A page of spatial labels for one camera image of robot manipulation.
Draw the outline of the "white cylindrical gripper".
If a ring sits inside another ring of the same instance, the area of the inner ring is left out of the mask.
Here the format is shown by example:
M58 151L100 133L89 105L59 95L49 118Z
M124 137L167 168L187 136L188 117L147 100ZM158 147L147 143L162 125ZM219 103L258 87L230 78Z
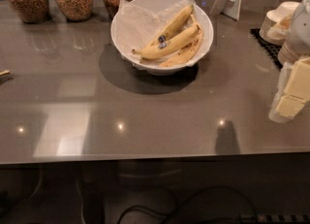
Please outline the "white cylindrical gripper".
M277 93L268 114L269 119L277 123L289 122L309 100L310 57L299 59L295 64L286 62L280 71Z

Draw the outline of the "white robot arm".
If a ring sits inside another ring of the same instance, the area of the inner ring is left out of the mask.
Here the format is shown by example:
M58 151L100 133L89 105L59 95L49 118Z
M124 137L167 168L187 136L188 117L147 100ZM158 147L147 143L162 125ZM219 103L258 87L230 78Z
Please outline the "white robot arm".
M282 69L268 117L286 123L310 102L310 0L296 7L278 60Z

